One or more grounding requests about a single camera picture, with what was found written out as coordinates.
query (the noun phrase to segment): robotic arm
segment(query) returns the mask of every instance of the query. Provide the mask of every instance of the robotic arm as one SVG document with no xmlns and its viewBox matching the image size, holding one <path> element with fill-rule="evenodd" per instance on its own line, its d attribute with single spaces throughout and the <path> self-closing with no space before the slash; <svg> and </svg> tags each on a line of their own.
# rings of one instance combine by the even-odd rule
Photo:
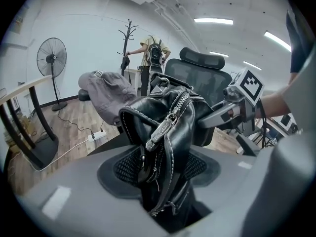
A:
<svg viewBox="0 0 316 237">
<path fill-rule="evenodd" d="M 212 106 L 213 113 L 200 119 L 201 128 L 233 129 L 255 117 L 256 104 L 264 85 L 250 70 L 241 70 L 224 89 L 224 100 Z"/>
</svg>

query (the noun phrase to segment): black table leg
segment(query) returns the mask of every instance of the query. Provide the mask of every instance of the black table leg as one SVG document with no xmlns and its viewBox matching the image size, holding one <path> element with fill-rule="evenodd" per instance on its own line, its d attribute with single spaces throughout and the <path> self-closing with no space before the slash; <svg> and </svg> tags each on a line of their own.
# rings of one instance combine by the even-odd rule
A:
<svg viewBox="0 0 316 237">
<path fill-rule="evenodd" d="M 14 110 L 14 107 L 12 105 L 12 101 L 11 99 L 9 99 L 7 102 L 7 105 L 8 105 L 8 108 L 9 108 L 9 111 L 11 113 L 11 116 L 16 124 L 16 126 L 18 127 L 20 133 L 23 135 L 24 139 L 27 141 L 27 143 L 29 143 L 29 145 L 32 147 L 32 148 L 35 148 L 35 144 L 34 142 L 31 140 L 31 138 L 28 136 L 27 132 L 24 130 L 22 124 L 20 123 L 20 120 L 18 118 L 18 116 L 16 115 L 15 113 L 15 110 Z"/>
<path fill-rule="evenodd" d="M 15 144 L 22 150 L 22 152 L 33 162 L 35 163 L 39 168 L 43 167 L 43 162 L 40 161 L 39 158 L 37 158 L 28 148 L 25 146 L 23 141 L 20 139 L 19 135 L 14 130 L 14 127 L 12 126 L 3 105 L 0 105 L 0 117 L 2 119 L 2 122 L 4 124 L 4 127 L 8 131 L 9 135 L 15 142 Z"/>
<path fill-rule="evenodd" d="M 41 108 L 40 108 L 40 104 L 39 104 L 39 101 L 38 101 L 38 97 L 36 96 L 36 91 L 35 91 L 35 88 L 34 86 L 31 87 L 29 89 L 30 91 L 30 96 L 31 96 L 31 100 L 32 100 L 32 103 L 34 105 L 34 108 L 35 108 L 35 111 L 39 117 L 39 120 L 42 124 L 42 126 L 44 127 L 45 131 L 47 132 L 48 136 L 52 139 L 52 140 L 55 140 L 56 139 L 56 136 L 55 134 L 53 134 L 52 130 L 50 129 L 49 125 L 47 124 L 47 121 L 43 115 L 43 112 L 41 111 Z"/>
</svg>

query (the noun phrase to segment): wooden floor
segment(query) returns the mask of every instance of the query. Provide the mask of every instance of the wooden floor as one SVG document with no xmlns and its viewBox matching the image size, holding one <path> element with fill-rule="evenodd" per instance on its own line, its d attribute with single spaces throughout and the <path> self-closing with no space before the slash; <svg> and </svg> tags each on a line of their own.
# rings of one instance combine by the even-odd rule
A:
<svg viewBox="0 0 316 237">
<path fill-rule="evenodd" d="M 89 130 L 80 132 L 75 125 L 59 119 L 57 116 L 58 112 L 53 112 L 51 107 L 43 108 L 42 111 L 48 124 L 53 129 L 53 132 L 59 138 L 58 152 L 54 159 L 60 157 L 73 146 L 85 141 L 90 134 Z M 99 131 L 102 124 L 102 119 L 90 101 L 81 102 L 78 99 L 68 101 L 68 106 L 60 111 L 60 117 L 78 124 L 80 129 L 90 128 L 93 132 Z M 37 116 L 34 116 L 33 123 L 37 131 L 37 134 L 32 138 L 35 141 L 39 138 L 44 129 Z M 96 147 L 119 135 L 115 126 L 108 125 L 104 122 L 102 128 L 107 133 L 106 137 L 96 142 L 82 143 L 41 172 L 35 171 L 22 154 L 12 156 L 12 160 L 8 165 L 8 181 L 13 191 L 17 195 L 23 195 L 31 187 L 48 177 L 60 167 L 78 158 L 87 156 Z M 219 129 L 215 129 L 212 142 L 207 146 L 209 149 L 231 154 L 236 154 L 238 147 L 239 144 L 233 136 L 229 136 L 226 132 Z"/>
</svg>

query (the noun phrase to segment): fluorescent light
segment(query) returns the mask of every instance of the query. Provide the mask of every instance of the fluorescent light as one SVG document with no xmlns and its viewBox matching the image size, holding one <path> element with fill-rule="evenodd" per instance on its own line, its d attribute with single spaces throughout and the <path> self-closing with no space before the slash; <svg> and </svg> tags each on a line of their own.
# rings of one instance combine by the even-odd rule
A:
<svg viewBox="0 0 316 237">
<path fill-rule="evenodd" d="M 220 23 L 232 25 L 234 22 L 230 19 L 221 19 L 221 18 L 195 18 L 194 21 L 196 23 Z"/>
<path fill-rule="evenodd" d="M 283 47 L 285 47 L 287 50 L 291 51 L 291 46 L 287 43 L 285 43 L 283 40 L 279 39 L 277 36 L 274 36 L 273 34 L 266 31 L 265 36 L 274 40 L 275 42 L 279 43 Z"/>
<path fill-rule="evenodd" d="M 246 61 L 243 61 L 245 64 L 247 64 L 247 65 L 250 65 L 250 66 L 252 66 L 252 67 L 254 67 L 254 68 L 256 68 L 256 69 L 258 69 L 258 70 L 261 70 L 260 68 L 258 68 L 257 66 L 255 66 L 255 65 L 252 65 L 251 63 L 249 63 L 249 62 L 246 62 Z"/>
<path fill-rule="evenodd" d="M 216 54 L 216 55 L 221 55 L 224 57 L 229 57 L 227 54 L 222 54 L 222 53 L 215 53 L 215 52 L 210 52 L 211 54 Z"/>
</svg>

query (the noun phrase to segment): black leather bag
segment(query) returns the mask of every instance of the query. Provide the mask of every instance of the black leather bag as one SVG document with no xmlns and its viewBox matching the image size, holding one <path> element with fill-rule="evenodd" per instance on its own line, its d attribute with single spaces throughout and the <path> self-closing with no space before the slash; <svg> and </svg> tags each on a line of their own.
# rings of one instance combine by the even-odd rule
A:
<svg viewBox="0 0 316 237">
<path fill-rule="evenodd" d="M 188 215 L 190 179 L 205 168 L 203 161 L 189 153 L 191 144 L 203 146 L 210 129 L 197 120 L 210 114 L 206 101 L 185 82 L 153 73 L 152 91 L 123 107 L 121 124 L 131 144 L 140 146 L 137 187 L 143 207 L 156 216 L 168 207 L 172 215 L 182 208 Z"/>
</svg>

